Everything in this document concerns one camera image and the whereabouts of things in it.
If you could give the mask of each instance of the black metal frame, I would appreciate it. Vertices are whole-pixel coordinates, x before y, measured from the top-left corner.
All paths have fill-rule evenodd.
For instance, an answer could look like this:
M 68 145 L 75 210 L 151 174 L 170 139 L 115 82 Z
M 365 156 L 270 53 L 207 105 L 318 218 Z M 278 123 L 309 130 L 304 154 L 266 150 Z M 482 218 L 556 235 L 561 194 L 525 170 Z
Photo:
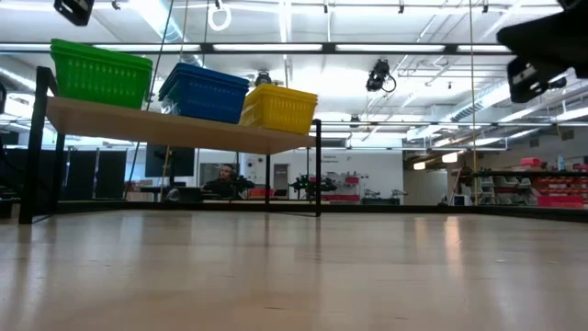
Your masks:
M 522 208 L 522 207 L 448 207 L 448 206 L 357 206 L 357 205 L 322 205 L 321 191 L 316 190 L 315 203 L 280 204 L 270 203 L 270 169 L 271 156 L 266 155 L 266 196 L 263 204 L 204 204 L 204 203 L 165 203 L 165 202 L 129 202 L 129 201 L 88 201 L 88 202 L 59 202 L 62 187 L 62 163 L 64 156 L 65 135 L 57 134 L 55 145 L 55 166 L 53 169 L 53 185 L 48 199 L 48 205 L 38 206 L 38 181 L 40 170 L 40 151 L 43 136 L 45 116 L 47 114 L 47 92 L 51 90 L 57 96 L 57 84 L 51 69 L 37 68 L 37 89 L 35 92 L 35 105 L 33 108 L 30 136 L 28 140 L 27 167 L 25 174 L 25 187 L 21 197 L 20 224 L 33 224 L 48 217 L 48 214 L 89 212 L 89 211 L 113 211 L 113 210 L 188 210 L 188 211 L 265 211 L 265 212 L 313 212 L 315 217 L 320 217 L 322 212 L 418 212 L 418 213 L 481 213 L 500 216 L 516 216 L 543 218 L 557 221 L 588 223 L 586 210 L 566 210 L 552 208 Z M 321 159 L 322 159 L 322 122 L 314 120 L 316 126 L 316 182 L 321 183 Z M 307 173 L 309 172 L 309 148 L 307 148 Z
M 33 224 L 34 217 L 39 214 L 53 213 L 57 211 L 57 202 L 62 187 L 62 163 L 65 135 L 57 133 L 55 143 L 55 166 L 53 168 L 53 185 L 49 196 L 49 206 L 39 208 L 37 187 L 40 170 L 40 151 L 43 142 L 43 128 L 45 127 L 45 116 L 47 115 L 47 93 L 58 95 L 57 82 L 51 69 L 46 67 L 37 68 L 37 87 L 35 89 L 35 104 L 30 123 L 30 134 L 28 137 L 27 166 L 25 173 L 25 187 L 20 198 L 20 214 L 18 223 Z

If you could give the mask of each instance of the pole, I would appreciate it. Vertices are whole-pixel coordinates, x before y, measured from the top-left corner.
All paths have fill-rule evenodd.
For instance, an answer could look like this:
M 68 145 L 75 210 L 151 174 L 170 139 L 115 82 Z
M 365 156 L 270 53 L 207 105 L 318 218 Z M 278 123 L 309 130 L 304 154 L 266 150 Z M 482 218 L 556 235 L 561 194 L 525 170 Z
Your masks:
M 316 182 L 315 182 L 315 214 L 316 217 L 321 216 L 321 120 L 314 120 L 314 124 L 316 125 Z
M 266 212 L 269 212 L 269 171 L 270 171 L 270 164 L 271 164 L 271 156 L 268 154 L 266 155 Z

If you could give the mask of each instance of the plastic basket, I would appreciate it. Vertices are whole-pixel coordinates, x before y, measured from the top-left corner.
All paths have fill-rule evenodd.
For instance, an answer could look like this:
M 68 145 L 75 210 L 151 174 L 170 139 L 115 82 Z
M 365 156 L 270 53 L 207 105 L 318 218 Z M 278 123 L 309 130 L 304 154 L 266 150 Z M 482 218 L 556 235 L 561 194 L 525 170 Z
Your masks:
M 178 63 L 159 92 L 166 112 L 236 124 L 249 81 L 229 74 Z
M 314 94 L 261 85 L 245 98 L 239 124 L 308 134 L 316 105 Z
M 153 62 L 116 51 L 51 40 L 60 97 L 141 108 Z

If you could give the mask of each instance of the ceiling light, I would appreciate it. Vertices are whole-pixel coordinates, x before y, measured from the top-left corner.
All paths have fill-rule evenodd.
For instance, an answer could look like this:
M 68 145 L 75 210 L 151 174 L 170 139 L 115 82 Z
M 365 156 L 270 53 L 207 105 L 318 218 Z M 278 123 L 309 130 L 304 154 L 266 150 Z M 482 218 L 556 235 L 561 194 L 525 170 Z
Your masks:
M 98 44 L 95 47 L 109 51 L 200 51 L 200 45 L 194 44 L 164 44 L 163 48 L 158 44 Z
M 6 99 L 5 113 L 24 119 L 30 119 L 33 114 L 33 108 L 9 97 Z
M 374 44 L 340 44 L 335 46 L 336 51 L 396 51 L 396 52 L 414 52 L 414 51 L 443 51 L 445 45 L 374 45 Z
M 525 117 L 526 115 L 530 114 L 533 112 L 533 109 L 525 109 L 525 110 L 520 110 L 517 111 L 514 114 L 508 115 L 506 117 L 503 117 L 501 119 L 499 119 L 499 122 L 506 122 L 506 121 L 511 121 L 511 120 L 518 120 L 518 119 L 522 119 L 523 117 Z
M 24 129 L 24 130 L 28 130 L 30 131 L 30 127 L 26 126 L 26 125 L 22 125 L 22 124 L 18 124 L 18 123 L 10 123 L 8 124 L 11 127 L 15 127 L 15 128 L 19 128 L 19 129 Z M 54 134 L 54 132 L 49 129 L 49 128 L 43 128 L 43 132 L 48 133 L 48 134 Z
M 527 131 L 522 131 L 522 132 L 519 132 L 519 133 L 515 133 L 515 134 L 513 134 L 512 136 L 510 136 L 508 138 L 510 138 L 510 139 L 521 138 L 521 137 L 525 137 L 526 135 L 528 135 L 530 133 L 533 133 L 533 132 L 536 132 L 536 131 L 538 131 L 538 129 L 531 129 L 531 130 L 527 130 Z
M 19 129 L 24 129 L 24 130 L 29 130 L 30 131 L 30 127 L 26 126 L 26 125 L 22 125 L 22 124 L 18 124 L 18 123 L 10 123 L 8 124 L 11 127 L 15 127 L 15 128 L 19 128 Z
M 443 161 L 443 163 L 456 163 L 458 161 L 458 154 L 445 154 L 441 157 L 441 160 Z
M 49 51 L 49 43 L 0 43 L 0 51 Z
M 321 44 L 217 44 L 214 51 L 322 51 Z
M 476 146 L 483 146 L 491 143 L 496 143 L 500 141 L 502 138 L 482 138 L 476 140 Z
M 419 163 L 413 165 L 414 170 L 424 170 L 424 168 L 425 168 L 424 162 L 419 162 Z
M 510 52 L 510 50 L 503 45 L 459 45 L 458 52 Z
M 434 146 L 436 146 L 436 147 L 441 147 L 441 146 L 445 146 L 445 145 L 447 145 L 447 144 L 450 144 L 450 143 L 452 143 L 452 142 L 453 142 L 453 140 L 451 140 L 451 139 L 449 139 L 449 138 L 445 138 L 445 139 L 443 139 L 443 140 L 440 140 L 440 141 L 438 141 L 438 142 L 434 143 Z
M 563 122 L 558 125 L 561 127 L 587 127 L 588 122 Z
M 555 121 L 573 120 L 588 115 L 588 108 L 580 108 L 576 110 L 569 110 L 561 115 L 554 116 Z
M 550 123 L 529 123 L 529 122 L 525 122 L 525 123 L 517 123 L 517 122 L 501 122 L 501 123 L 497 123 L 498 126 L 501 127 L 548 127 L 551 126 Z

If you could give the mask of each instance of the storage shelf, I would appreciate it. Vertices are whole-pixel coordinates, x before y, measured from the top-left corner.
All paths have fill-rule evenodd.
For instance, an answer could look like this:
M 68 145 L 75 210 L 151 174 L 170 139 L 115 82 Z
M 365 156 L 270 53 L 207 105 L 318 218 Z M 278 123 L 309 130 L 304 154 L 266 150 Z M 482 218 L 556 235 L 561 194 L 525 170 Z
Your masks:
M 63 97 L 48 97 L 47 117 L 59 133 L 174 147 L 276 154 L 315 145 L 315 138 L 308 135 L 247 128 Z

